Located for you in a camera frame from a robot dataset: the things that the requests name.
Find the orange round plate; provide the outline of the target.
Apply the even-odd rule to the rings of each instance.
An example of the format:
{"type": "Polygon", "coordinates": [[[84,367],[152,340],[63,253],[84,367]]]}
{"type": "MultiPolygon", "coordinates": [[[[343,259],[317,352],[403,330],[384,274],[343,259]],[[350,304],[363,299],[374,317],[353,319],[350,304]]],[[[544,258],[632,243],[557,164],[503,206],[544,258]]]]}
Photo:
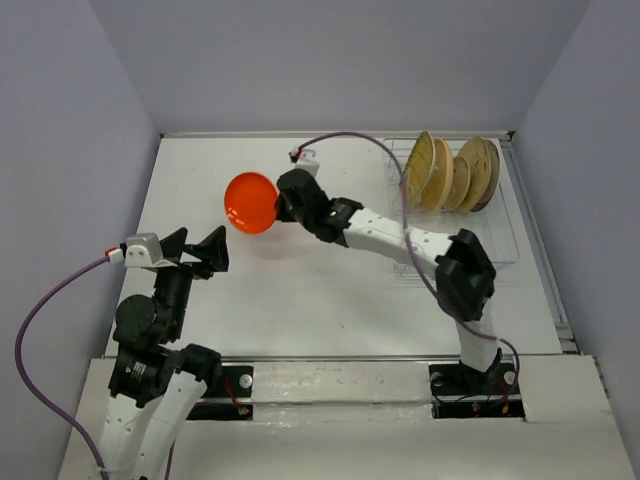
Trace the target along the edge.
{"type": "Polygon", "coordinates": [[[273,183],[258,172],[235,176],[224,194],[224,210],[232,226],[245,234],[266,232],[276,221],[278,192],[273,183]]]}

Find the green bamboo-pattern tray plate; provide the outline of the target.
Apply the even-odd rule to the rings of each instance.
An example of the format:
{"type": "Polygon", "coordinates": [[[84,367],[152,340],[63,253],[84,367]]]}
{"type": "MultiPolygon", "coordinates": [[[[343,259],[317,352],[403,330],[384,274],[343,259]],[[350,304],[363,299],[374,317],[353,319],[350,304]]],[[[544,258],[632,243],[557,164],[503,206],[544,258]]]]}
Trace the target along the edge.
{"type": "Polygon", "coordinates": [[[423,131],[417,137],[403,171],[407,185],[408,206],[413,206],[421,199],[423,189],[431,175],[434,158],[434,139],[428,131],[423,131]]]}

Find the peach round plate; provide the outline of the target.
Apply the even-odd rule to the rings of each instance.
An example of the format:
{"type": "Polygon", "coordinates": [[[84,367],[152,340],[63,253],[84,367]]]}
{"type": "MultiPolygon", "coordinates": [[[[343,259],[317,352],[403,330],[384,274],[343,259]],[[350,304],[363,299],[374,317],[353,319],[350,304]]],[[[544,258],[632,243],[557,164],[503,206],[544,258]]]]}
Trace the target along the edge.
{"type": "Polygon", "coordinates": [[[438,210],[444,205],[453,183],[453,155],[448,143],[436,138],[434,146],[433,172],[423,189],[421,199],[421,206],[427,211],[438,210]]]}

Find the small cream calligraphy plate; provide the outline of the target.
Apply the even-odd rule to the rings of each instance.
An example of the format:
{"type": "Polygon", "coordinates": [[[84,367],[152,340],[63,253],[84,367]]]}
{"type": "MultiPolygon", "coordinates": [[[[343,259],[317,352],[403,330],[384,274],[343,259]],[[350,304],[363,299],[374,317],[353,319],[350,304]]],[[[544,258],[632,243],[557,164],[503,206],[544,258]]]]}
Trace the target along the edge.
{"type": "Polygon", "coordinates": [[[456,210],[465,199],[471,183],[469,162],[461,155],[453,159],[453,178],[449,195],[443,208],[456,210]]]}

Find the beige bird-pattern plate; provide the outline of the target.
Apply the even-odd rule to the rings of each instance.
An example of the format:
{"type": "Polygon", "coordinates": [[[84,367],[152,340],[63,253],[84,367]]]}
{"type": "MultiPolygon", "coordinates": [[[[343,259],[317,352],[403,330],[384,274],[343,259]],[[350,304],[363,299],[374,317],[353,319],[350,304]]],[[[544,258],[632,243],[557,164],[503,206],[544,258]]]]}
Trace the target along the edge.
{"type": "Polygon", "coordinates": [[[481,137],[473,137],[459,150],[470,168],[471,180],[458,212],[477,212],[484,209],[498,187],[501,166],[496,145],[481,137]]]}

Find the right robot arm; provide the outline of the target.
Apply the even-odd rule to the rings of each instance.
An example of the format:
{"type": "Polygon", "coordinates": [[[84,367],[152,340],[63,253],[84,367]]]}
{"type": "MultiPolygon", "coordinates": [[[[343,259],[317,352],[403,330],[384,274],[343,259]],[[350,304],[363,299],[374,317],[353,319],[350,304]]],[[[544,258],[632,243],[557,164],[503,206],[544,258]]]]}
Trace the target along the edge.
{"type": "Polygon", "coordinates": [[[279,221],[297,222],[322,242],[414,266],[440,308],[456,322],[462,384],[482,392],[496,381],[501,349],[492,320],[483,318],[495,293],[496,270],[472,231],[450,235],[404,227],[354,200],[329,198],[303,169],[282,174],[276,186],[279,221]]]}

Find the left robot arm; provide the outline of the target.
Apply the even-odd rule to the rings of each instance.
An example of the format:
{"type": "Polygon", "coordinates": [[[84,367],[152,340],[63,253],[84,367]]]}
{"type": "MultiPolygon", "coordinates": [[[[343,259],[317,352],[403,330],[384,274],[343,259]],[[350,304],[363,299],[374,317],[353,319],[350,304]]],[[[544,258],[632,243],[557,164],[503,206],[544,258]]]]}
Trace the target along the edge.
{"type": "Polygon", "coordinates": [[[130,295],[115,312],[118,350],[98,445],[100,472],[110,479],[157,478],[193,407],[221,383],[219,352],[170,347],[181,336],[193,282],[229,267],[225,227],[196,244],[187,235],[186,228],[165,238],[139,233],[107,253],[127,269],[155,275],[151,295],[130,295]]]}

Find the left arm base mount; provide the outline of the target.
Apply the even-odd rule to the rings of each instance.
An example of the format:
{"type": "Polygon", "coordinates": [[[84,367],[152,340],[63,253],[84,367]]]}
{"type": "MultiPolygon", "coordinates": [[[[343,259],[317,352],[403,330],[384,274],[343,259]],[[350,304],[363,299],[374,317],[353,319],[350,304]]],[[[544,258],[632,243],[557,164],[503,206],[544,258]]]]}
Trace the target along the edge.
{"type": "Polygon", "coordinates": [[[251,421],[253,377],[253,365],[224,364],[219,381],[196,402],[187,420],[251,421]]]}

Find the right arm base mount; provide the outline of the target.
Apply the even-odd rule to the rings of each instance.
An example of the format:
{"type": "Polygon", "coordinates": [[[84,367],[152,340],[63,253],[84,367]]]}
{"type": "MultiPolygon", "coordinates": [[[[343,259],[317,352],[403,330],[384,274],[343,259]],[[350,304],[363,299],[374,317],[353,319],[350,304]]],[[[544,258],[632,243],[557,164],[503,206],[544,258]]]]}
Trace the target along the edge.
{"type": "Polygon", "coordinates": [[[431,411],[436,420],[525,418],[515,368],[503,362],[487,381],[466,379],[459,363],[429,366],[431,411]]]}

